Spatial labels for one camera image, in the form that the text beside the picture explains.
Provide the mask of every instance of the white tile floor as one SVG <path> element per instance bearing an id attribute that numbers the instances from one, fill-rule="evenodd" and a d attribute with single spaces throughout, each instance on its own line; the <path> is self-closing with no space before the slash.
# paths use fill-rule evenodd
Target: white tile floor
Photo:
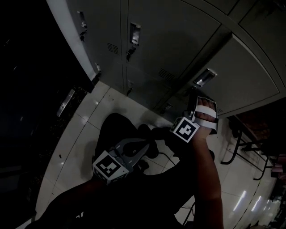
<path id="1" fill-rule="evenodd" d="M 43 214 L 48 204 L 59 194 L 92 177 L 91 156 L 97 145 L 100 128 L 105 118 L 113 112 L 126 116 L 136 127 L 142 123 L 157 127 L 172 125 L 137 102 L 98 82 L 93 92 L 82 101 L 55 149 L 42 182 L 36 218 Z M 244 229 L 257 220 L 260 220 L 260 224 L 267 225 L 275 217 L 279 206 L 279 203 L 268 202 L 275 183 L 275 179 L 270 177 L 270 170 L 266 170 L 261 181 L 254 181 L 253 178 L 259 177 L 261 172 L 240 157 L 236 157 L 230 165 L 220 164 L 222 159 L 227 161 L 231 158 L 236 144 L 227 119 L 219 121 L 218 134 L 209 136 L 207 143 L 215 154 L 222 186 L 225 228 Z M 170 156 L 173 162 L 178 162 L 178 158 L 173 157 L 172 151 L 163 141 L 157 141 L 157 145 L 159 151 Z M 263 166 L 263 161 L 257 155 L 250 153 L 245 156 L 256 165 Z M 144 160 L 150 166 L 145 171 L 147 175 L 162 173 L 174 166 L 164 155 Z M 184 206 L 191 207 L 193 203 L 194 197 Z M 178 221 L 182 223 L 188 212 L 188 209 L 181 208 L 176 214 Z"/>

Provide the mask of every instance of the locker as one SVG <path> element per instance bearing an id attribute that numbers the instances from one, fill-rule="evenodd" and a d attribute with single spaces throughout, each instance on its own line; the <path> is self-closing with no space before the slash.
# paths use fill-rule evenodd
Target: locker
<path id="1" fill-rule="evenodd" d="M 202 87 L 200 78 L 209 69 L 215 74 Z M 160 110 L 168 105 L 173 107 L 165 111 L 164 117 L 174 120 L 186 109 L 188 96 L 186 91 L 196 85 L 199 90 L 217 102 L 218 114 L 223 115 L 240 108 L 255 104 L 279 93 L 268 72 L 255 55 L 234 35 L 221 49 L 181 88 Z"/>
<path id="2" fill-rule="evenodd" d="M 286 13 L 267 1 L 257 1 L 240 25 L 261 46 L 286 86 Z"/>
<path id="3" fill-rule="evenodd" d="M 182 1 L 130 0 L 127 51 L 136 50 L 126 64 L 127 84 L 133 85 L 129 96 L 153 108 L 219 25 Z M 139 31 L 138 44 L 132 40 L 134 26 Z"/>
<path id="4" fill-rule="evenodd" d="M 101 81 L 124 92 L 119 0 L 67 0 L 78 33 L 85 30 L 84 48 Z"/>
<path id="5" fill-rule="evenodd" d="M 225 14 L 228 14 L 237 2 L 237 0 L 205 0 L 205 1 L 212 4 L 219 10 L 223 11 Z"/>

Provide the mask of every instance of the forearm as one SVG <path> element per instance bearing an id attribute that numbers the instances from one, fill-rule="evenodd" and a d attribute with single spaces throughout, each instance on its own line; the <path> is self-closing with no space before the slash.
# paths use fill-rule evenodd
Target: forearm
<path id="1" fill-rule="evenodd" d="M 192 144 L 197 174 L 195 227 L 223 229 L 221 186 L 215 163 L 205 139 L 193 140 Z"/>
<path id="2" fill-rule="evenodd" d="M 103 187 L 101 181 L 90 180 L 60 194 L 49 204 L 42 217 L 27 229 L 60 228 L 67 218 L 75 218 L 89 203 L 98 198 L 97 192 Z"/>
<path id="3" fill-rule="evenodd" d="M 197 174 L 196 197 L 202 201 L 221 198 L 221 186 L 215 163 L 205 139 L 192 141 Z"/>

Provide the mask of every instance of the black cable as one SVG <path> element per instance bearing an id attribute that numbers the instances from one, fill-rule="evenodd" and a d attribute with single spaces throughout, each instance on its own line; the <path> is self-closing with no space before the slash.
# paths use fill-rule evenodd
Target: black cable
<path id="1" fill-rule="evenodd" d="M 191 211 L 193 210 L 193 207 L 194 207 L 195 203 L 196 203 L 196 202 L 194 202 L 193 205 L 191 206 L 191 208 L 190 208 L 190 210 L 189 210 L 189 213 L 188 213 L 188 215 L 187 215 L 187 217 L 186 217 L 186 219 L 185 219 L 185 221 L 184 221 L 184 223 L 183 223 L 183 226 L 186 224 L 186 222 L 187 222 L 187 220 L 188 220 L 188 217 L 190 216 Z"/>
<path id="2" fill-rule="evenodd" d="M 167 154 L 165 154 L 165 153 L 159 153 L 159 154 L 163 154 L 163 155 L 165 155 L 174 165 L 176 165 L 169 157 L 168 157 L 168 155 Z"/>
<path id="3" fill-rule="evenodd" d="M 181 208 L 191 209 L 191 208 L 186 208 L 186 207 L 181 207 Z M 193 209 L 192 209 L 192 214 L 193 214 L 193 216 L 195 216 L 195 214 L 194 214 L 194 212 L 193 212 Z"/>

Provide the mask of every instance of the chair leg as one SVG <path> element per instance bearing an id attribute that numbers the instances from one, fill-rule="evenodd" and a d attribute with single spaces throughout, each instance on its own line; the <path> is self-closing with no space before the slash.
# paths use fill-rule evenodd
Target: chair leg
<path id="1" fill-rule="evenodd" d="M 235 148 L 235 150 L 233 152 L 232 158 L 229 161 L 222 161 L 222 162 L 220 162 L 222 165 L 229 165 L 230 163 L 233 162 L 233 160 L 234 160 L 234 158 L 236 156 L 239 144 L 240 144 L 241 136 L 242 136 L 242 130 L 240 130 L 240 132 L 239 132 L 238 139 L 237 139 L 237 142 L 236 142 L 236 148 Z"/>
<path id="2" fill-rule="evenodd" d="M 265 169 L 267 168 L 267 162 L 268 162 L 268 156 L 266 156 L 266 162 L 265 162 L 265 166 L 264 166 L 264 169 L 263 169 L 261 176 L 259 178 L 253 178 L 255 181 L 259 181 L 263 177 Z"/>

